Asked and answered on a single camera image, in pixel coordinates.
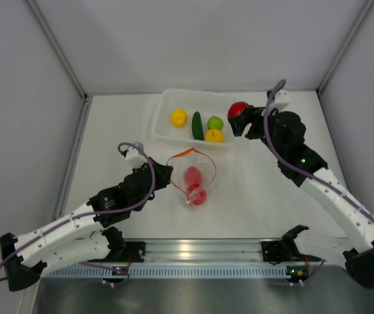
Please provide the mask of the light green fake vegetable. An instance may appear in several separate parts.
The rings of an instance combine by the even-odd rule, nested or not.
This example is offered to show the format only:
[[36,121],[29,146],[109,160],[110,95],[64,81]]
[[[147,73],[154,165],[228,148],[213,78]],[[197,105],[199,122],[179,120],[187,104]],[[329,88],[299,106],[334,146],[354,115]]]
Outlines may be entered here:
[[222,130],[224,127],[224,121],[222,118],[218,116],[211,116],[207,121],[207,128],[209,130],[215,129],[215,130]]

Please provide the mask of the clear zip top bag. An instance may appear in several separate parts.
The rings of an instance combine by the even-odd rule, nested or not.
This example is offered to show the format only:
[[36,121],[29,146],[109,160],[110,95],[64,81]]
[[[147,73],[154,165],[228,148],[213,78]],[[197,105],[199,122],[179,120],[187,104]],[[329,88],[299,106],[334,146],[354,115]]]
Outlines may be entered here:
[[208,201],[216,179],[216,165],[210,156],[189,148],[171,156],[166,165],[173,168],[170,182],[184,206],[201,207]]

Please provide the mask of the yellow fake apple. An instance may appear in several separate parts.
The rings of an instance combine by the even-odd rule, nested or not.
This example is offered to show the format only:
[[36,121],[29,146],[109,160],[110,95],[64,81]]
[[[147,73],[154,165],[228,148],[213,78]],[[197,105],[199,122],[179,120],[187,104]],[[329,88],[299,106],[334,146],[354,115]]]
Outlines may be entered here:
[[209,129],[204,135],[204,140],[213,143],[223,143],[225,136],[219,129]]

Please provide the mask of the pink fake peach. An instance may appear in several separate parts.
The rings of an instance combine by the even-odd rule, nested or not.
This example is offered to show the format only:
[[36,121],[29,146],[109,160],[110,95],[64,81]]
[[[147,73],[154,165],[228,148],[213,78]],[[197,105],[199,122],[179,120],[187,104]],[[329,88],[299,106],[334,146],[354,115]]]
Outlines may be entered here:
[[203,182],[202,172],[195,166],[188,167],[183,174],[184,182],[187,186],[193,184],[201,185]]

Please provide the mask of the yellow fake lemon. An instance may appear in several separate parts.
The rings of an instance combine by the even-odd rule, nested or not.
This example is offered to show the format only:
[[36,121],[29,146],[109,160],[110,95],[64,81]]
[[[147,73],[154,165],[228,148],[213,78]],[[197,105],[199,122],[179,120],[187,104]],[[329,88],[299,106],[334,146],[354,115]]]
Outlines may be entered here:
[[170,117],[172,125],[177,128],[181,128],[186,125],[187,119],[188,115],[183,109],[176,109]]

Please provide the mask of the green fake cucumber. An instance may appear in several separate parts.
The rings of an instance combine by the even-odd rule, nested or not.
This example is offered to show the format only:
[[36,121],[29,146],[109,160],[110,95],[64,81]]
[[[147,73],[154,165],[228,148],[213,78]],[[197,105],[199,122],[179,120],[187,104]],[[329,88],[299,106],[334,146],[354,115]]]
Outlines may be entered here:
[[202,127],[201,115],[198,111],[194,112],[191,122],[191,132],[194,140],[203,141],[204,131]]

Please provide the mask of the red fake apple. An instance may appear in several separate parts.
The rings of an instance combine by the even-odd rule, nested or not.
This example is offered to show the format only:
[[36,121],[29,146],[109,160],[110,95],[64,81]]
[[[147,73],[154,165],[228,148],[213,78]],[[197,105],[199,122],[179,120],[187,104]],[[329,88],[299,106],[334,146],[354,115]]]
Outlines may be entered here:
[[247,106],[248,104],[244,101],[238,101],[236,103],[233,103],[228,110],[227,118],[234,118],[236,116],[240,116]]

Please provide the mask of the red fake tomato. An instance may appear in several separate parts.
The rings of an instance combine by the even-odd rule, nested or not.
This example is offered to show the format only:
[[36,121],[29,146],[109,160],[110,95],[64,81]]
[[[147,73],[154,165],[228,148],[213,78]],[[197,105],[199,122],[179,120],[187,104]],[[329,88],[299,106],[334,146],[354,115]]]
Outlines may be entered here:
[[191,206],[201,206],[207,200],[207,191],[199,184],[192,184],[187,188],[187,204]]

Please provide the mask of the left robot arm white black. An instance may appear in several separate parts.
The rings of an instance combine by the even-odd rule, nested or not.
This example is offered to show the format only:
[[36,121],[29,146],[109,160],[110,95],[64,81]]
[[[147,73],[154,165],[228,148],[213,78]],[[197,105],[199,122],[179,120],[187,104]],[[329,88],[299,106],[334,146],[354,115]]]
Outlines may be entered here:
[[2,235],[1,267],[9,290],[24,290],[53,271],[80,262],[120,260],[126,243],[116,223],[141,211],[157,190],[166,188],[173,170],[150,160],[70,214],[28,234]]

